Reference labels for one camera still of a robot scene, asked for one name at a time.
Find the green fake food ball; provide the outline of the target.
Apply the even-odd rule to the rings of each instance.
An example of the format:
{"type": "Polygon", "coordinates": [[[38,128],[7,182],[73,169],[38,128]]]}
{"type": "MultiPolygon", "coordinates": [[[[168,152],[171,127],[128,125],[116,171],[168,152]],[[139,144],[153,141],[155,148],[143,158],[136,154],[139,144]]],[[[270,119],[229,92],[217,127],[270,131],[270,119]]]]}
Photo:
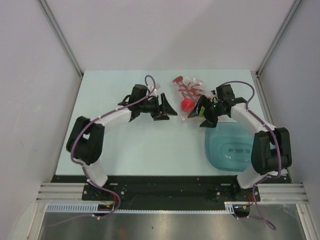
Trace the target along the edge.
{"type": "Polygon", "coordinates": [[[201,107],[201,109],[198,111],[198,116],[201,118],[204,117],[204,111],[205,111],[205,108],[201,107]]]}

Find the red fake food ball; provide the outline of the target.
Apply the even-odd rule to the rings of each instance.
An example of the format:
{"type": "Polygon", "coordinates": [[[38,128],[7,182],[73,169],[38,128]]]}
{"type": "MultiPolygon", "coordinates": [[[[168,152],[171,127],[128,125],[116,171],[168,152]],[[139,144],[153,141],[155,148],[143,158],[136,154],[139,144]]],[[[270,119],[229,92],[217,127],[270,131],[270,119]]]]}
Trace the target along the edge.
{"type": "Polygon", "coordinates": [[[195,102],[192,99],[185,98],[180,104],[181,110],[183,112],[190,112],[195,107],[195,102]]]}

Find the clear zip top bag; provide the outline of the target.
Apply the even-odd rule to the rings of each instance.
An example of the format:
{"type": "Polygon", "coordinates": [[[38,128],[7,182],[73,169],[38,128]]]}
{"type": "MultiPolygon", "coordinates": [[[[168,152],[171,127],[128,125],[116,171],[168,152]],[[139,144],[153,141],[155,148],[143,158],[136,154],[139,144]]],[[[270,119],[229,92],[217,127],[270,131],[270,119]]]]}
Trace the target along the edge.
{"type": "Polygon", "coordinates": [[[215,90],[210,90],[208,86],[200,78],[190,78],[188,76],[177,76],[172,80],[172,86],[175,89],[176,100],[178,105],[178,115],[183,123],[197,122],[202,123],[205,121],[204,117],[188,118],[189,113],[184,112],[181,109],[181,102],[184,99],[191,99],[195,105],[198,102],[201,95],[205,95],[214,103],[218,102],[218,97],[215,90]]]}

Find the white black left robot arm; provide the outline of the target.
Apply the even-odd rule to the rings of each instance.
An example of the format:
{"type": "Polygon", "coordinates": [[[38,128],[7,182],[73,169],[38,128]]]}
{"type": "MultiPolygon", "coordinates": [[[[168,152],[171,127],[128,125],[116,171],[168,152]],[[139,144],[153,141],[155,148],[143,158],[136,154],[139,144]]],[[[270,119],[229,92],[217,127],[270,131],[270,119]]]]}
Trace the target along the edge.
{"type": "Polygon", "coordinates": [[[100,200],[107,199],[111,193],[106,184],[108,176],[100,162],[104,136],[114,128],[133,121],[141,113],[150,114],[154,121],[166,121],[170,116],[178,115],[164,93],[157,95],[155,86],[135,84],[131,94],[115,109],[93,119],[80,116],[73,125],[66,150],[71,161],[81,166],[87,182],[94,186],[93,194],[100,200]]]}

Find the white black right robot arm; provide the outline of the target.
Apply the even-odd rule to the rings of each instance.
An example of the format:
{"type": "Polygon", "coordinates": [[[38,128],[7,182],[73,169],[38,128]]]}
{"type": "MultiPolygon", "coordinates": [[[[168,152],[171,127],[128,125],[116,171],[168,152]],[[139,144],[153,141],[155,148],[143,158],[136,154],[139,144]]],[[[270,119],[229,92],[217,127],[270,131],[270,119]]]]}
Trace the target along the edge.
{"type": "Polygon", "coordinates": [[[202,115],[205,119],[200,127],[215,128],[218,117],[227,115],[240,123],[252,136],[251,165],[237,175],[237,184],[230,188],[231,196],[242,201],[249,194],[249,188],[267,179],[278,179],[282,170],[291,166],[289,131],[266,122],[249,108],[242,97],[213,100],[201,95],[188,118],[202,115]]]}

